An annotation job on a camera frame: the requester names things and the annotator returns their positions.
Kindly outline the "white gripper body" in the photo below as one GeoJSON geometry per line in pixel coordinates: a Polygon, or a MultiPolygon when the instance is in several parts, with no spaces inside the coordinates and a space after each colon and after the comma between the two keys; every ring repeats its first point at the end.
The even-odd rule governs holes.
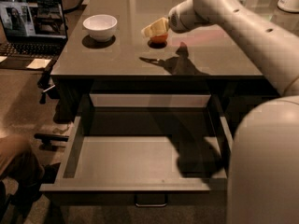
{"type": "Polygon", "coordinates": [[[202,24],[203,19],[195,12],[193,0],[178,4],[168,13],[169,28],[175,33],[189,32],[202,24]]]}

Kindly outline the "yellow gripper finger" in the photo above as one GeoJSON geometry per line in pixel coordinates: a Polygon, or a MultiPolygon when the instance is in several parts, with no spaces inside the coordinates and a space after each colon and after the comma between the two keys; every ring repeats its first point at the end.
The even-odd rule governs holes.
{"type": "Polygon", "coordinates": [[[167,18],[160,18],[159,20],[151,23],[141,30],[141,34],[144,37],[154,37],[157,35],[164,35],[169,30],[169,24],[167,18]]]}

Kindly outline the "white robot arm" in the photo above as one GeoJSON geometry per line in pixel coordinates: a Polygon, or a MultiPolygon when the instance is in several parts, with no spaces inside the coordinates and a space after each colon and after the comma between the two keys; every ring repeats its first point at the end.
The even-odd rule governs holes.
{"type": "Polygon", "coordinates": [[[299,37],[243,6],[186,0],[143,28],[144,37],[218,25],[255,65],[277,99],[252,109],[231,149],[227,224],[299,224],[299,37]]]}

